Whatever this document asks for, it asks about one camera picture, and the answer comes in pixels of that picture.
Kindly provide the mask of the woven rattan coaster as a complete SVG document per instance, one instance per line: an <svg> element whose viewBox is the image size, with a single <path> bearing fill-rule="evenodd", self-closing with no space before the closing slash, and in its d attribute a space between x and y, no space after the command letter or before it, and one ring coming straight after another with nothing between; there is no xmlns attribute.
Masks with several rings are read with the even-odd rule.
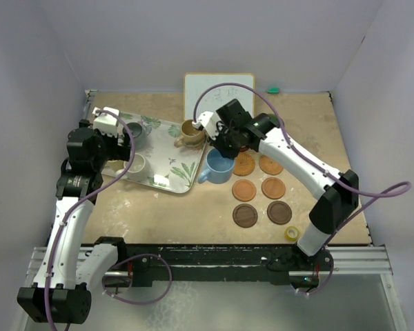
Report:
<svg viewBox="0 0 414 331"><path fill-rule="evenodd" d="M284 170L282 165L266 155L260 156L259 167L263 172L269 175L278 175Z"/></svg>
<svg viewBox="0 0 414 331"><path fill-rule="evenodd" d="M244 177L251 174L254 169L254 158L247 152L240 152L235 158L235 167L233 173L237 176Z"/></svg>

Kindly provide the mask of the light blue mug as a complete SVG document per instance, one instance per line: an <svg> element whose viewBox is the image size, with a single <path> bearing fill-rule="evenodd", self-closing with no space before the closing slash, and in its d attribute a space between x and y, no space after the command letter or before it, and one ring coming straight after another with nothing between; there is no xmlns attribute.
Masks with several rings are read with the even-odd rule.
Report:
<svg viewBox="0 0 414 331"><path fill-rule="evenodd" d="M199 184L206 181L223 184L230 180L235 167L235 160L223 157L219 150L213 148L207 155L203 168L197 177Z"/></svg>

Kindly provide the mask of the tan brown mug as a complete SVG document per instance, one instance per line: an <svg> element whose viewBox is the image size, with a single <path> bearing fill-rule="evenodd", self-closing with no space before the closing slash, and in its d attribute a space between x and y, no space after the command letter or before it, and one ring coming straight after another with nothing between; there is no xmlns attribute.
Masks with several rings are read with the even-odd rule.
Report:
<svg viewBox="0 0 414 331"><path fill-rule="evenodd" d="M204 141L205 132L194 128L191 120L186 120L182 123L179 129L179 136L174 140L174 146L176 148L197 148L203 144Z"/></svg>

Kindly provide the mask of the orange wooden coaster front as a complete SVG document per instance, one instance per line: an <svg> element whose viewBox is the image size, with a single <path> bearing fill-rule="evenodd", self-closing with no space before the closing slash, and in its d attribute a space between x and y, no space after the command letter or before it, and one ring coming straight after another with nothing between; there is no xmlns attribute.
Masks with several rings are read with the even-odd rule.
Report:
<svg viewBox="0 0 414 331"><path fill-rule="evenodd" d="M240 179L232 186L232 194L239 201L251 201L256 193L255 184L247 179Z"/></svg>

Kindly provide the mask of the orange wooden coaster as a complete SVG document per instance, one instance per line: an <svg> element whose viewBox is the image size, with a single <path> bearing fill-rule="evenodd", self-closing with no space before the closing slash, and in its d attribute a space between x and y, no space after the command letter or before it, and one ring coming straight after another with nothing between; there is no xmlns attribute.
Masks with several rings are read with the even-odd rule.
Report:
<svg viewBox="0 0 414 331"><path fill-rule="evenodd" d="M280 199L286 193L286 186L281 179L268 177L262 182L262 193L269 199Z"/></svg>
<svg viewBox="0 0 414 331"><path fill-rule="evenodd" d="M255 184L247 179L240 179L232 186L232 194L239 201L251 201L256 193Z"/></svg>

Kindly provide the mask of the dark walnut coaster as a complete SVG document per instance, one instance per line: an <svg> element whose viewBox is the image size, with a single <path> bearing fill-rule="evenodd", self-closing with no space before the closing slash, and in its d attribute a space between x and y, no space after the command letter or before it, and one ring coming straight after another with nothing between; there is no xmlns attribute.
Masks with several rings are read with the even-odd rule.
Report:
<svg viewBox="0 0 414 331"><path fill-rule="evenodd" d="M241 228L251 228L258 220L256 209L247 203L237 205L232 213L233 221Z"/></svg>
<svg viewBox="0 0 414 331"><path fill-rule="evenodd" d="M290 206L283 201L274 201L267 207L268 218L275 224L287 224L293 215Z"/></svg>

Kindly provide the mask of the green mug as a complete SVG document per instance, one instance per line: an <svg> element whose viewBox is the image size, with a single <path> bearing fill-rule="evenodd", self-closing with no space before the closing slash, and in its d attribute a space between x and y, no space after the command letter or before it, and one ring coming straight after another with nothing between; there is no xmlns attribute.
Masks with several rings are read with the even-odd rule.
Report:
<svg viewBox="0 0 414 331"><path fill-rule="evenodd" d="M270 125L272 128L281 128L285 126L285 123L282 119L279 119L275 114L269 114L268 115L270 119Z"/></svg>

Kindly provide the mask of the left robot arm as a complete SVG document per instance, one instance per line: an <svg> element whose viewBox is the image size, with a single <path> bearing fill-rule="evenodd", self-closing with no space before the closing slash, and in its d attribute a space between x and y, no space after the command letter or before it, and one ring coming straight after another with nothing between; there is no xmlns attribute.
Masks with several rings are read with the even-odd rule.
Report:
<svg viewBox="0 0 414 331"><path fill-rule="evenodd" d="M82 120L68 134L68 157L57 180L55 221L46 253L31 285L17 295L18 304L36 323L82 324L106 270L121 270L128 263L121 238L96 244L79 262L86 224L105 188L101 172L107 161L130 158L130 138L119 137L121 124L109 116Z"/></svg>

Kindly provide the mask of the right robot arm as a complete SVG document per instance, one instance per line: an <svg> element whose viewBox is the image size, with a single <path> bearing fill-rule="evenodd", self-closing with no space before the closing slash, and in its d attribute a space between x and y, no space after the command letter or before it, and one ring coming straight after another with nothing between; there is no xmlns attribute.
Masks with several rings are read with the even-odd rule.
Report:
<svg viewBox="0 0 414 331"><path fill-rule="evenodd" d="M284 167L317 200L293 253L299 269L310 269L317 263L317 253L358 207L358 193L353 192L359 188L358 176L352 170L340 172L286 138L272 116L252 118L236 99L214 111L209 124L213 127L207 129L208 136L223 157L234 159L242 147L259 152Z"/></svg>

